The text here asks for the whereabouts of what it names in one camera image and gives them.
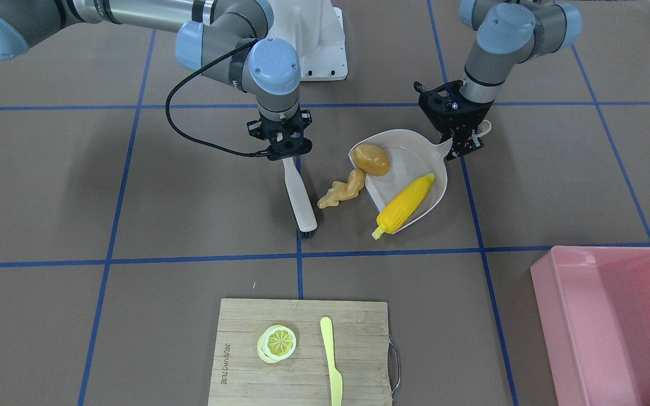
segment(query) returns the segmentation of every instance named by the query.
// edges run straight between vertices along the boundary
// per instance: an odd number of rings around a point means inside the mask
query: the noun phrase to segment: pink plastic container
[[[559,406],[650,406],[650,248],[555,246],[531,267]]]

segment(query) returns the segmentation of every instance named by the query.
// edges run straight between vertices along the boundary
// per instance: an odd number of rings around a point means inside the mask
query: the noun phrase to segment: cutting board
[[[209,406],[330,406],[323,316],[335,332],[342,405],[392,406],[387,303],[269,299],[222,299]],[[256,344],[273,324],[291,328],[297,347],[287,360],[268,364]]]

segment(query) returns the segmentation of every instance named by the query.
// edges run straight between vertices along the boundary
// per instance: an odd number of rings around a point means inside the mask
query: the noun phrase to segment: blue tape line
[[[121,258],[112,259],[112,265],[171,264],[176,262],[260,261],[264,259],[293,259],[297,254],[213,255],[203,257]]]
[[[115,208],[114,219],[112,221],[112,231],[109,239],[109,247],[107,249],[107,264],[104,267],[102,273],[102,283],[100,285],[99,298],[97,300],[97,310],[95,311],[95,319],[92,325],[92,334],[90,336],[90,346],[87,350],[87,360],[85,362],[85,371],[82,375],[82,386],[80,387],[80,397],[78,401],[78,406],[84,406],[85,396],[87,395],[87,385],[90,378],[90,370],[92,368],[92,358],[94,356],[95,345],[97,343],[97,332],[99,330],[99,321],[102,314],[102,306],[104,303],[104,295],[107,288],[107,280],[109,278],[109,269],[111,265],[111,259],[114,252],[114,242],[117,237],[117,228],[119,226],[119,216],[122,210],[122,201],[124,200],[124,192],[127,186],[127,176],[129,175],[129,164],[132,158],[132,150],[134,149],[134,139],[137,135],[137,126],[139,124],[139,114],[141,112],[142,100],[144,99],[144,89],[147,86],[147,75],[150,72],[150,62],[152,61],[152,51],[155,48],[155,38],[157,37],[157,31],[152,30],[152,36],[150,36],[150,47],[147,51],[147,59],[144,62],[144,71],[142,72],[142,82],[139,86],[139,97],[137,99],[137,108],[134,111],[134,120],[132,122],[132,131],[129,135],[129,145],[127,146],[127,157],[124,160],[124,170],[122,173],[122,180],[119,185],[119,196],[117,197],[117,206]]]
[[[642,101],[642,102],[603,102],[599,101],[598,104],[600,105],[650,105],[650,102],[648,101]]]
[[[495,102],[493,105],[595,105],[594,102]],[[599,105],[650,105],[650,102],[598,102]],[[417,103],[307,103],[304,108],[359,108],[359,107],[418,107]],[[256,108],[256,104],[178,104],[173,109],[207,109],[207,108]],[[39,111],[39,110],[134,110],[137,105],[0,105],[0,111]],[[165,108],[163,104],[145,104],[143,110]]]
[[[82,265],[104,265],[106,263],[106,259],[83,259],[79,261],[0,262],[0,268],[77,267]]]
[[[102,282],[100,283],[100,293],[97,298],[97,309],[95,310],[95,318],[92,323],[92,334],[90,334],[90,345],[87,348],[87,360],[85,361],[85,372],[82,375],[82,386],[80,386],[80,397],[77,401],[77,406],[84,406],[85,396],[87,395],[87,385],[90,381],[90,371],[92,368],[92,358],[95,355],[95,344],[97,342],[97,333],[99,331],[99,321],[102,316],[102,305],[104,303],[104,293],[107,288],[107,279],[109,278],[109,264],[104,266],[102,272]]]
[[[650,247],[650,242],[604,242],[603,244],[576,244],[578,246],[627,246]],[[303,258],[336,258],[336,257],[387,257],[398,255],[439,255],[439,254],[474,254],[485,252],[524,252],[548,251],[553,246],[499,246],[465,249],[418,249],[399,251],[328,251],[307,252],[300,254]],[[125,265],[125,264],[169,264],[176,262],[220,262],[220,261],[266,261],[269,259],[297,259],[298,254],[255,254],[255,255],[219,255],[203,257],[161,257],[161,258],[121,258],[121,259],[84,259],[79,261],[32,261],[32,262],[0,262],[0,268],[31,268],[31,267],[77,267],[87,265]]]
[[[591,98],[593,99],[594,104],[596,105],[596,111],[598,112],[598,116],[601,119],[601,125],[603,125],[603,129],[604,131],[606,131],[606,137],[608,138],[609,144],[611,144],[611,149],[613,150],[613,154],[616,155],[616,162],[618,162],[618,167],[621,169],[621,174],[623,175],[623,179],[626,181],[626,185],[629,187],[629,193],[631,193],[631,198],[634,200],[634,205],[636,206],[636,210],[639,212],[639,217],[642,220],[643,229],[645,229],[645,233],[648,236],[648,241],[650,241],[650,227],[648,226],[647,219],[643,214],[642,206],[639,203],[639,198],[637,198],[636,196],[634,186],[631,184],[629,174],[626,172],[626,167],[624,166],[623,161],[621,160],[621,155],[619,155],[618,153],[616,142],[613,140],[613,136],[611,136],[611,130],[608,128],[608,124],[606,123],[606,118],[603,116],[603,111],[601,111],[601,106],[599,105],[599,102],[596,99],[596,93],[594,92],[593,87],[591,87],[591,81],[588,80],[586,69],[585,67],[583,67],[583,62],[581,62],[581,58],[578,56],[578,51],[576,51],[576,46],[572,45],[570,46],[570,49],[573,51],[573,56],[576,57],[576,62],[578,62],[578,67],[581,69],[583,80],[586,81],[586,87],[588,87],[588,92],[591,93]]]
[[[300,159],[300,155],[297,155],[295,158],[295,168],[297,169],[298,173],[302,173],[302,160]],[[297,298],[302,300],[305,298],[305,290],[304,283],[302,280],[304,277],[302,276],[302,241],[300,240],[300,233],[296,231],[295,233],[296,237],[296,251],[297,251]]]
[[[508,386],[511,390],[511,399],[513,399],[513,406],[519,406],[518,394],[516,393],[516,383],[513,380],[513,371],[511,370],[511,362],[508,357],[508,348],[506,347],[506,336],[503,334],[503,325],[500,322],[500,312],[498,311],[498,301],[495,298],[495,289],[493,288],[493,281],[490,278],[490,267],[488,266],[488,258],[486,256],[485,246],[483,244],[483,236],[480,230],[480,221],[478,220],[478,213],[475,208],[475,199],[473,198],[473,190],[470,184],[470,177],[468,177],[468,167],[465,158],[461,157],[461,169],[463,170],[463,178],[465,180],[466,192],[468,193],[468,201],[470,203],[470,210],[473,216],[473,224],[475,226],[475,236],[478,239],[478,247],[480,249],[480,259],[483,262],[483,271],[485,272],[485,282],[488,287],[488,295],[490,296],[490,305],[493,309],[493,319],[495,319],[495,329],[498,331],[498,341],[500,341],[500,351],[503,355],[503,365],[508,377]]]
[[[431,26],[433,26],[433,36],[436,39],[436,49],[438,50],[438,59],[441,62],[441,71],[443,73],[443,80],[448,82],[448,76],[445,70],[445,64],[443,62],[443,54],[441,53],[441,44],[438,40],[438,29],[436,28],[435,17],[433,16],[433,6],[431,5],[431,0],[428,0],[428,11],[431,15]],[[478,213],[475,209],[475,200],[473,199],[472,188],[470,185],[470,179],[468,178],[468,169],[465,164],[465,159],[461,157],[461,167],[463,170],[463,177],[465,182],[466,191],[468,192],[468,200],[470,203],[470,210],[473,216],[473,224],[475,227],[475,235],[478,239],[478,249],[480,252],[480,257],[483,262],[483,271],[485,272],[485,280],[488,285],[488,294],[490,295],[490,305],[493,308],[493,319],[495,319],[495,328],[498,330],[498,340],[500,341],[500,351],[503,355],[503,364],[506,370],[506,376],[508,377],[508,386],[511,390],[511,398],[513,399],[513,406],[519,406],[518,404],[518,395],[516,394],[516,385],[513,380],[513,373],[511,371],[511,362],[508,359],[508,349],[506,348],[506,339],[503,336],[503,327],[500,323],[500,314],[498,313],[498,303],[495,300],[495,290],[493,290],[493,282],[490,280],[490,269],[488,267],[488,259],[485,255],[485,249],[483,245],[483,237],[480,231],[480,223],[478,222]]]
[[[594,105],[594,102],[494,102],[493,105]]]
[[[38,110],[134,110],[136,105],[10,105],[0,106],[0,111]]]
[[[448,82],[448,74],[446,73],[446,64],[443,59],[443,54],[441,52],[441,40],[438,38],[438,28],[436,27],[436,17],[433,15],[433,4],[431,0],[428,0],[428,13],[431,16],[431,29],[433,30],[433,38],[436,40],[436,51],[438,51],[438,61],[441,64],[441,74],[443,74],[443,80]]]
[[[147,110],[165,108],[163,104],[142,105]],[[257,108],[256,104],[170,104],[170,108]]]
[[[337,257],[387,257],[390,255],[434,255],[434,254],[468,254],[480,252],[478,248],[453,249],[404,249],[392,251],[330,251],[303,252],[303,258],[337,258]]]

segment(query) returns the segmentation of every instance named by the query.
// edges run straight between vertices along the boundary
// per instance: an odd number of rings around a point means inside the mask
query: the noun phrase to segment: yellow corn
[[[428,175],[413,180],[407,188],[398,193],[394,200],[377,215],[377,228],[372,232],[372,237],[379,239],[383,233],[393,234],[398,231],[415,212],[415,209],[420,206],[420,203],[425,200],[435,179],[435,173],[428,173]]]

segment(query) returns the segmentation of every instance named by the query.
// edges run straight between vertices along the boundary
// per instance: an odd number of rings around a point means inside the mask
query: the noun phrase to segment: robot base
[[[342,11],[330,0],[270,0],[275,23],[268,38],[296,49],[304,81],[343,80],[348,76]]]

